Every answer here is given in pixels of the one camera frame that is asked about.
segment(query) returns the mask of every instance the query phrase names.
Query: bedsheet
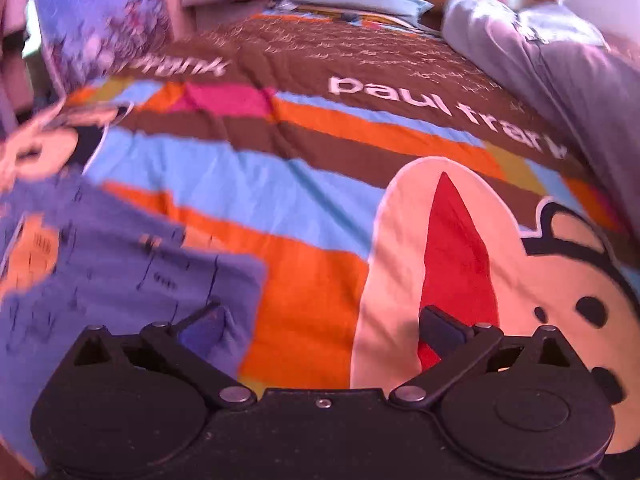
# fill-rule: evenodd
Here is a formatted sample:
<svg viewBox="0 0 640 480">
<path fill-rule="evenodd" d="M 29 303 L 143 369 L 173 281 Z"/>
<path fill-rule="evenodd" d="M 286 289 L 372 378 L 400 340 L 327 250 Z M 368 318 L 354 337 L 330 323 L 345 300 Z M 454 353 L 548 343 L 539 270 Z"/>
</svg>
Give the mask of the bedsheet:
<svg viewBox="0 0 640 480">
<path fill-rule="evenodd" d="M 123 65 L 23 145 L 52 134 L 78 141 L 43 172 L 80 165 L 266 265 L 238 368 L 258 393 L 388 392 L 438 361 L 418 344 L 436 304 L 514 335 L 559 326 L 613 405 L 609 452 L 638 443 L 632 237 L 580 154 L 442 41 L 260 15 Z M 23 163 L 3 161 L 39 174 Z"/>
</svg>

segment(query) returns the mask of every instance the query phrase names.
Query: monkey ear graphic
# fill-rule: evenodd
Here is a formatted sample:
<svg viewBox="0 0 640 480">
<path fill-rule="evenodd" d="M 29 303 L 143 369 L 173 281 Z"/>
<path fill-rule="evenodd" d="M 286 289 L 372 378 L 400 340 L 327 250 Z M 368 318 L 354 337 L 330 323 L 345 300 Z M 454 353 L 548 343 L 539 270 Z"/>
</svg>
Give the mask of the monkey ear graphic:
<svg viewBox="0 0 640 480">
<path fill-rule="evenodd" d="M 611 261 L 607 241 L 575 211 L 556 202 L 541 202 L 538 222 L 540 236 L 522 240 L 527 254 L 565 254 L 582 260 L 595 257 Z"/>
</svg>

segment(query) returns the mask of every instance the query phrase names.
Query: pillow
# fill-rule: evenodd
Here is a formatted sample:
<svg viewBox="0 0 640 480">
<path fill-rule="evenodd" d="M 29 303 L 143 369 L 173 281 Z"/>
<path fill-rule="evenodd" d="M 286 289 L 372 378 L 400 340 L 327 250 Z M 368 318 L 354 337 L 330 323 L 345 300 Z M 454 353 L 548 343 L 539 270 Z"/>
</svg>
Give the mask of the pillow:
<svg viewBox="0 0 640 480">
<path fill-rule="evenodd" d="M 337 7 L 349 10 L 368 10 L 396 16 L 417 28 L 422 28 L 418 23 L 420 16 L 433 7 L 433 4 L 425 0 L 283 0 L 282 5 L 293 4 L 313 5 L 323 7 Z"/>
</svg>

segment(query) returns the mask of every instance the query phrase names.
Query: crumpled fabric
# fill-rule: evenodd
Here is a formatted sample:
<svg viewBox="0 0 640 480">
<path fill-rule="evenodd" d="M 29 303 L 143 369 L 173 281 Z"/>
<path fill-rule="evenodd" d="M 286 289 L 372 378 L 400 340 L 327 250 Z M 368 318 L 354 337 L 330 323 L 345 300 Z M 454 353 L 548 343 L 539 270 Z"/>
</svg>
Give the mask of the crumpled fabric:
<svg viewBox="0 0 640 480">
<path fill-rule="evenodd" d="M 442 36 L 582 153 L 640 240 L 640 68 L 604 48 L 528 41 L 496 0 L 449 0 Z"/>
</svg>

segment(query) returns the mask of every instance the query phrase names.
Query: light blue stripe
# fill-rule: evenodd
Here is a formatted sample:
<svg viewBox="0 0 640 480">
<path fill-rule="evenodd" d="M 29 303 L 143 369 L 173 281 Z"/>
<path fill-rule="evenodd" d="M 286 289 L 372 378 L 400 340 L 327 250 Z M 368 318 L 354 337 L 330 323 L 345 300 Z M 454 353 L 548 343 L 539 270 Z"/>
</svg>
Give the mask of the light blue stripe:
<svg viewBox="0 0 640 480">
<path fill-rule="evenodd" d="M 355 108 L 344 105 L 342 103 L 336 103 L 329 101 L 323 97 L 305 96 L 292 94 L 291 92 L 277 92 L 276 97 L 283 101 L 290 103 L 296 103 L 300 105 L 310 105 L 325 110 L 337 110 L 355 117 L 360 117 L 370 123 L 380 124 L 399 124 L 412 130 L 417 130 L 424 134 L 436 135 L 447 140 L 454 140 L 455 142 L 463 142 L 470 144 L 471 146 L 477 146 L 478 148 L 484 148 L 482 140 L 474 137 L 468 132 L 462 132 L 461 130 L 454 130 L 453 128 L 443 128 L 436 126 L 435 124 L 428 123 L 427 121 L 421 121 L 419 119 L 409 119 L 400 115 L 395 115 L 389 112 L 382 112 L 378 110 L 366 110 L 364 108 Z"/>
<path fill-rule="evenodd" d="M 137 80 L 111 101 L 114 103 L 133 102 L 137 105 L 141 105 L 146 103 L 153 94 L 162 88 L 162 86 L 164 86 L 162 83 L 151 79 Z"/>
<path fill-rule="evenodd" d="M 562 176 L 560 173 L 554 170 L 550 170 L 549 168 L 545 168 L 544 166 L 540 166 L 538 163 L 533 160 L 529 160 L 527 158 L 523 159 L 527 165 L 531 168 L 531 171 L 536 175 L 540 184 L 542 184 L 546 193 L 553 196 L 556 199 L 556 202 L 561 203 L 564 206 L 567 206 L 569 209 L 580 213 L 584 216 L 588 216 L 585 213 L 584 208 L 577 201 L 574 194 L 571 193 L 571 190 L 566 186 L 564 180 L 562 180 Z"/>
<path fill-rule="evenodd" d="M 640 298 L 640 269 L 620 266 L 620 271 L 629 282 L 629 285 L 631 285 L 631 288 L 636 292 L 636 297 Z"/>
<path fill-rule="evenodd" d="M 85 175 L 98 184 L 165 191 L 177 206 L 363 260 L 384 193 L 299 159 L 235 152 L 226 142 L 132 135 L 119 127 L 109 131 Z"/>
</svg>

